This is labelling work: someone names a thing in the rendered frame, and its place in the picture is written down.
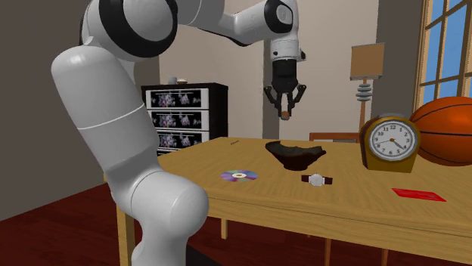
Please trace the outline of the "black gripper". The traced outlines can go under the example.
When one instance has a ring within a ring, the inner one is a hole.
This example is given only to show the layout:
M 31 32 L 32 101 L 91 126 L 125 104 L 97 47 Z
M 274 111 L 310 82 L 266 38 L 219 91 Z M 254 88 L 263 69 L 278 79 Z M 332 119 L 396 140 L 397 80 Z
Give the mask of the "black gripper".
M 295 59 L 275 60 L 272 62 L 272 85 L 263 88 L 269 102 L 282 117 L 282 93 L 287 93 L 287 118 L 292 115 L 292 109 L 300 102 L 306 85 L 297 80 L 297 61 Z

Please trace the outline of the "dark brown jagged bowl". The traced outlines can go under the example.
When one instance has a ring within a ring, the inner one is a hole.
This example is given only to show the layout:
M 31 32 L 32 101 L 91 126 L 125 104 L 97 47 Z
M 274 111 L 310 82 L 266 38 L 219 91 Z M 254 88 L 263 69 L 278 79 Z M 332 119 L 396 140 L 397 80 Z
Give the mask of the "dark brown jagged bowl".
M 288 147 L 280 141 L 271 141 L 265 144 L 269 151 L 285 169 L 303 171 L 327 152 L 321 146 L 315 147 Z

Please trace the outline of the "black floral chest of drawers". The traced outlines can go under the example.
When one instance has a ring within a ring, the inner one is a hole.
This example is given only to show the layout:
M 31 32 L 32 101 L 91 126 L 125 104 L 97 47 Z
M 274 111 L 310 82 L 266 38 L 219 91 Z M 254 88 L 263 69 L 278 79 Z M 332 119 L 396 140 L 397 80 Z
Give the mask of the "black floral chest of drawers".
M 160 138 L 159 156 L 228 136 L 226 85 L 143 85 L 141 95 Z

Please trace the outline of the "brown shade floor lamp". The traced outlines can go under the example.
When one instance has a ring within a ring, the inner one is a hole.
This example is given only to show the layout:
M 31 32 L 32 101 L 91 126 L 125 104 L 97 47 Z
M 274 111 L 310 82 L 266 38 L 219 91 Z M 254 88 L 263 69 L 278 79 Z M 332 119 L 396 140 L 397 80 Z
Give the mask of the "brown shade floor lamp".
M 366 103 L 372 96 L 372 87 L 368 80 L 380 79 L 383 76 L 384 50 L 383 42 L 352 46 L 349 80 L 362 81 L 356 93 L 356 100 L 361 104 L 359 129 L 365 124 Z

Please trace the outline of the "iridescent compact disc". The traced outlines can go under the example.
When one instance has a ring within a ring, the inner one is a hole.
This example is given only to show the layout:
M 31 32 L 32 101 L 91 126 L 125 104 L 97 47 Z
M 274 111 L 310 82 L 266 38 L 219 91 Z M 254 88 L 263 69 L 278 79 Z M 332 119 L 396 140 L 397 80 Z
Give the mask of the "iridescent compact disc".
M 225 181 L 245 182 L 256 180 L 258 178 L 258 174 L 249 170 L 238 169 L 223 172 L 220 177 Z

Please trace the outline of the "light wooden table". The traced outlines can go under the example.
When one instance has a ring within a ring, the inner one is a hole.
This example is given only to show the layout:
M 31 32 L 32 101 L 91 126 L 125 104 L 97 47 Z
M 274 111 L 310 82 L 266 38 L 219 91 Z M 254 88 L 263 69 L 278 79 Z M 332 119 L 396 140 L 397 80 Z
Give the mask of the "light wooden table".
M 168 172 L 201 186 L 209 214 L 222 221 L 472 264 L 472 165 L 446 167 L 416 159 L 411 173 L 366 169 L 358 144 L 324 142 L 308 173 L 333 178 L 314 187 L 286 170 L 255 138 L 217 138 L 159 157 Z M 230 170 L 258 174 L 231 182 Z M 434 192 L 445 202 L 397 196 L 393 188 Z

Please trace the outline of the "yellow wooden table clock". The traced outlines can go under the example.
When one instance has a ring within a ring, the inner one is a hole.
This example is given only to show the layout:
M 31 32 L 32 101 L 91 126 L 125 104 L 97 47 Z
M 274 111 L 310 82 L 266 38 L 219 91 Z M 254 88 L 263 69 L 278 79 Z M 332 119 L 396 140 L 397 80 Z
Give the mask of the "yellow wooden table clock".
M 375 116 L 361 127 L 359 143 L 366 169 L 411 173 L 421 145 L 421 133 L 404 117 Z

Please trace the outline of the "flat red card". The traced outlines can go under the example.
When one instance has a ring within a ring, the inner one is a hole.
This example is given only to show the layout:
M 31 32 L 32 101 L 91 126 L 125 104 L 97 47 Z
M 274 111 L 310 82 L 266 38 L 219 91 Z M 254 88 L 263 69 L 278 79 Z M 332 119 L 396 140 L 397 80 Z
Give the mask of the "flat red card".
M 408 189 L 399 189 L 393 188 L 393 192 L 397 196 L 410 198 L 410 199 L 419 199 L 419 200 L 431 200 L 438 202 L 445 202 L 446 200 L 434 192 L 422 191 L 422 190 L 408 190 Z

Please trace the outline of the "orange basketball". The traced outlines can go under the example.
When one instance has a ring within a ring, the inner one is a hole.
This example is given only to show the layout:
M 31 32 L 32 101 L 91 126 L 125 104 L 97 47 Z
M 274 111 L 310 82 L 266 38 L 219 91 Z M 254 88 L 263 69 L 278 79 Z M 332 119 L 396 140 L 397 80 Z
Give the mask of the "orange basketball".
M 472 165 L 472 98 L 431 101 L 414 111 L 410 120 L 420 131 L 419 156 L 439 165 Z

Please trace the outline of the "wooden frame window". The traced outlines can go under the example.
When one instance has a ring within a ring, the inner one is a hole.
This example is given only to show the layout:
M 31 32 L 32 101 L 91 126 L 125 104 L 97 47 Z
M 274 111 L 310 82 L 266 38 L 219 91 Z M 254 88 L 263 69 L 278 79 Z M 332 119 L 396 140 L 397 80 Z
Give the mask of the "wooden frame window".
M 413 109 L 472 97 L 472 0 L 422 0 Z

